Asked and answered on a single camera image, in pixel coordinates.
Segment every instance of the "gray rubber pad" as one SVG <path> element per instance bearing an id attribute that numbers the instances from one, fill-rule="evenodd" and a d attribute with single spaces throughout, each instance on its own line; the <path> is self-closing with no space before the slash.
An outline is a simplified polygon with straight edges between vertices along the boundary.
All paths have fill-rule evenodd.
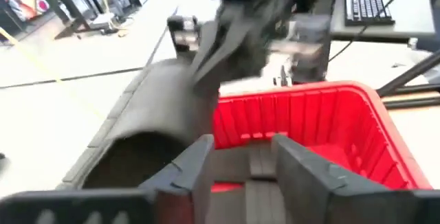
<path id="1" fill-rule="evenodd" d="M 275 181 L 275 162 L 270 143 L 251 145 L 248 149 L 251 178 Z"/>
<path id="2" fill-rule="evenodd" d="M 212 165 L 214 181 L 244 183 L 250 178 L 247 147 L 215 150 Z"/>
<path id="3" fill-rule="evenodd" d="M 245 224 L 245 190 L 212 193 L 206 224 Z"/>
<path id="4" fill-rule="evenodd" d="M 277 183 L 249 181 L 245 184 L 247 224 L 286 224 L 284 200 Z"/>

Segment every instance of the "yellow floor tape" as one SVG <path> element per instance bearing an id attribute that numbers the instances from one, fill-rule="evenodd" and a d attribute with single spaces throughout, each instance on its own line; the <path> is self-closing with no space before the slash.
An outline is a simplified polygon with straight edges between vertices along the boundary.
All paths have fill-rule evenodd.
<path id="1" fill-rule="evenodd" d="M 55 81 L 63 86 L 63 88 L 70 94 L 72 99 L 77 101 L 81 106 L 83 106 L 86 110 L 92 112 L 96 117 L 100 118 L 102 121 L 105 119 L 105 116 L 102 115 L 97 108 L 95 108 L 92 104 L 86 101 L 84 98 L 81 98 L 72 88 L 65 84 L 53 71 L 51 71 L 48 67 L 44 65 L 36 56 L 33 56 L 29 53 L 23 46 L 21 46 L 20 42 L 16 40 L 13 36 L 11 36 L 7 31 L 5 31 L 2 27 L 0 27 L 0 34 L 7 38 L 11 44 L 13 44 L 35 67 L 41 70 L 44 74 L 49 76 L 50 78 L 55 79 Z"/>

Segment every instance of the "metal frame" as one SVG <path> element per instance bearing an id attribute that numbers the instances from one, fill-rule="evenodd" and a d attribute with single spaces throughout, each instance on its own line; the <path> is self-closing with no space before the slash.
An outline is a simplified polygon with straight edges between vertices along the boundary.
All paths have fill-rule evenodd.
<path id="1" fill-rule="evenodd" d="M 402 94 L 410 93 L 423 93 L 428 91 L 439 91 L 439 84 L 426 84 L 417 86 L 407 86 L 404 85 L 410 82 L 412 79 L 426 73 L 428 70 L 440 64 L 440 49 L 430 55 L 429 57 L 423 59 L 421 62 L 414 65 L 402 75 L 396 77 L 394 80 L 388 82 L 383 87 L 377 90 L 377 94 L 380 97 L 386 96 L 396 96 Z M 431 107 L 440 105 L 439 97 L 430 98 L 414 98 L 411 100 L 394 100 L 385 101 L 384 105 L 387 109 L 409 109 L 417 107 Z"/>
<path id="2" fill-rule="evenodd" d="M 58 5 L 58 1 L 55 0 L 46 0 L 46 1 L 49 2 L 49 5 Z M 100 5 L 98 0 L 83 0 L 83 1 L 85 1 L 85 3 L 87 4 L 90 12 L 93 12 L 96 16 L 105 13 L 104 8 Z M 117 10 L 119 11 L 120 8 L 119 3 L 116 2 L 115 4 Z M 77 16 L 77 18 L 75 18 L 71 23 L 68 23 L 65 26 L 66 32 L 73 32 L 78 36 L 79 33 L 92 32 L 92 31 L 102 32 L 103 30 L 106 29 L 105 27 L 99 27 L 99 28 L 90 27 L 89 23 L 87 22 L 87 19 L 83 16 L 83 13 L 78 9 L 78 7 L 76 6 L 73 0 L 65 0 L 65 5 L 68 5 L 72 9 L 72 12 Z"/>
<path id="3" fill-rule="evenodd" d="M 12 8 L 8 5 L 8 3 L 6 3 L 6 1 L 4 0 L 0 0 L 0 16 L 6 15 L 9 17 L 10 21 L 11 21 L 11 25 L 12 23 L 16 26 L 16 27 L 10 27 L 8 24 L 6 24 L 6 26 L 4 26 L 5 30 L 7 30 L 8 32 L 10 32 L 10 30 L 8 28 L 18 28 L 17 30 L 19 30 L 19 32 L 25 32 L 26 31 L 26 27 L 28 26 L 27 23 L 22 22 L 18 16 L 14 13 L 14 11 L 12 10 Z M 4 46 L 4 45 L 10 45 L 7 42 L 7 38 L 4 38 L 1 34 L 0 34 L 0 38 L 2 38 L 2 40 L 0 40 L 0 46 Z"/>

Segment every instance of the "floor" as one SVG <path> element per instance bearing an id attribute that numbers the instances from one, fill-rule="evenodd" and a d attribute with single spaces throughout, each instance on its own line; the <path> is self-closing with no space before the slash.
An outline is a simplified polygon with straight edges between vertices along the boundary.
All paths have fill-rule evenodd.
<path id="1" fill-rule="evenodd" d="M 53 12 L 45 13 L 44 15 L 39 16 L 34 21 L 30 21 L 28 25 L 26 26 L 25 30 L 22 32 L 17 32 L 14 37 L 20 41 L 26 39 L 29 35 L 33 34 L 34 32 L 38 32 L 39 29 L 45 25 L 47 25 L 49 22 L 55 20 L 56 15 Z M 11 43 L 9 41 L 0 41 L 0 47 L 9 47 L 11 46 Z"/>
<path id="2" fill-rule="evenodd" d="M 103 117 L 137 72 L 83 78 L 63 85 L 9 86 L 143 67 L 164 31 L 166 18 L 177 6 L 180 14 L 193 14 L 191 10 L 197 7 L 183 5 L 192 1 L 147 2 L 146 7 L 136 14 L 129 34 L 124 38 L 98 35 L 85 36 L 81 41 L 76 37 L 53 41 L 63 27 L 55 19 L 44 30 L 26 38 L 22 46 L 0 47 L 0 127 L 5 128 L 0 132 L 0 152 L 9 158 L 0 172 L 0 196 L 55 187 L 84 151 Z M 197 16 L 209 14 L 212 12 L 204 10 Z M 404 45 L 394 47 L 397 53 L 393 56 L 396 58 L 401 57 L 399 53 L 407 52 Z M 166 35 L 153 61 L 175 56 L 170 48 L 171 40 Z M 380 50 L 372 45 L 369 51 Z M 33 57 L 29 59 L 23 52 L 29 52 Z M 332 67 L 338 67 L 340 63 L 342 61 L 335 60 Z M 352 62 L 347 67 L 354 68 L 358 63 Z M 50 74 L 41 68 L 48 69 Z M 356 68 L 356 71 L 346 70 L 348 73 L 344 76 L 359 81 L 371 78 L 371 74 Z M 397 74 L 400 71 L 387 72 L 390 78 Z M 338 72 L 332 77 L 341 80 L 340 75 Z M 270 82 L 261 81 L 257 85 L 264 88 Z M 235 84 L 244 89 L 255 89 L 256 86 L 255 81 Z M 380 84 L 379 81 L 372 82 L 371 87 Z"/>

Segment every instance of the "table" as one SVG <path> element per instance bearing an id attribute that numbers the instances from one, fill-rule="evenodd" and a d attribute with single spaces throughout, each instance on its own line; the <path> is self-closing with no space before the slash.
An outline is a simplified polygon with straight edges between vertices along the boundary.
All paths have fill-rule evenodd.
<path id="1" fill-rule="evenodd" d="M 336 0 L 331 21 L 332 34 L 353 37 L 362 27 L 344 24 L 345 0 Z M 364 38 L 421 38 L 435 35 L 430 0 L 394 0 L 389 6 L 395 24 L 371 26 Z"/>

